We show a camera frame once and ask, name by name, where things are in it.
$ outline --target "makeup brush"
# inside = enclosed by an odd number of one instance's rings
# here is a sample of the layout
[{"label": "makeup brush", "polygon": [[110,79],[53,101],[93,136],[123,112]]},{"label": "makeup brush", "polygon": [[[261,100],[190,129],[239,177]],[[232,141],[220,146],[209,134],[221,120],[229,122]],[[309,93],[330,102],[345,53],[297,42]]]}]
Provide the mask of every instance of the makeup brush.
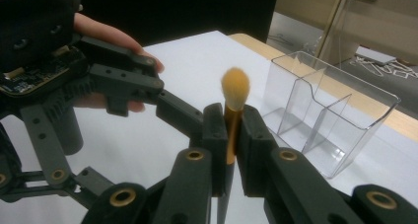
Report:
[{"label": "makeup brush", "polygon": [[249,79],[238,67],[228,70],[222,78],[222,90],[225,97],[224,119],[228,132],[227,167],[224,196],[218,199],[218,224],[225,223],[230,198],[237,140],[240,133],[244,105],[249,93]]},{"label": "makeup brush", "polygon": [[228,70],[222,78],[225,97],[225,123],[228,131],[227,164],[235,162],[237,138],[244,104],[249,93],[249,79],[238,67]]}]

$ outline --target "finger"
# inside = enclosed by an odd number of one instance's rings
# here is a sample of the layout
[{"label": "finger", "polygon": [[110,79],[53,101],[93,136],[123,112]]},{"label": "finger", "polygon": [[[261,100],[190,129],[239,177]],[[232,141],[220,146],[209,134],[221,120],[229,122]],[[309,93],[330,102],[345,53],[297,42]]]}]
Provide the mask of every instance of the finger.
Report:
[{"label": "finger", "polygon": [[99,23],[82,14],[76,13],[74,16],[74,30],[84,36],[97,38],[124,48],[129,48],[136,54],[153,57],[157,61],[157,71],[163,72],[164,70],[164,65],[159,59],[146,52],[134,38],[119,29]]},{"label": "finger", "polygon": [[[106,98],[102,94],[93,93],[78,99],[75,106],[78,108],[105,109]],[[128,102],[128,109],[131,112],[143,112],[145,110],[145,106],[141,102],[132,101]]]}]

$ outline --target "wall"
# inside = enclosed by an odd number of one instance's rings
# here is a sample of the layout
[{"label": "wall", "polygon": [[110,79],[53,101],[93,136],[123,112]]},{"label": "wall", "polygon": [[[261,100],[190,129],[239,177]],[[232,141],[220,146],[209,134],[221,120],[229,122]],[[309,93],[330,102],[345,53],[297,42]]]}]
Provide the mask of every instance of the wall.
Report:
[{"label": "wall", "polygon": [[325,30],[338,3],[339,0],[277,0],[275,11]]},{"label": "wall", "polygon": [[349,2],[330,28],[321,59],[336,63],[340,46],[344,60],[361,44],[418,63],[418,0],[352,0],[347,6]]}]

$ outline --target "brush bristles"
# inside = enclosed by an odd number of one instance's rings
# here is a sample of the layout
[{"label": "brush bristles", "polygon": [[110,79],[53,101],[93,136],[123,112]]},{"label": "brush bristles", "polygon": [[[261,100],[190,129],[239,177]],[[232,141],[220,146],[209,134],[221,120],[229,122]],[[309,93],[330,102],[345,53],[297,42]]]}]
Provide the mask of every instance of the brush bristles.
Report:
[{"label": "brush bristles", "polygon": [[227,107],[240,111],[249,94],[249,79],[240,68],[233,67],[222,78],[222,90]]}]

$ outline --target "plastic compartment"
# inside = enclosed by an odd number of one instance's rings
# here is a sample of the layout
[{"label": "plastic compartment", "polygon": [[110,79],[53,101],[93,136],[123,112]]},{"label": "plastic compartment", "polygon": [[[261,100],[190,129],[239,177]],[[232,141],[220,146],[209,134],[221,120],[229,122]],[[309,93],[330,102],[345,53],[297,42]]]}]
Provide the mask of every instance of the plastic compartment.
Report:
[{"label": "plastic compartment", "polygon": [[346,168],[400,99],[317,58],[272,60],[261,114],[327,178]]}]

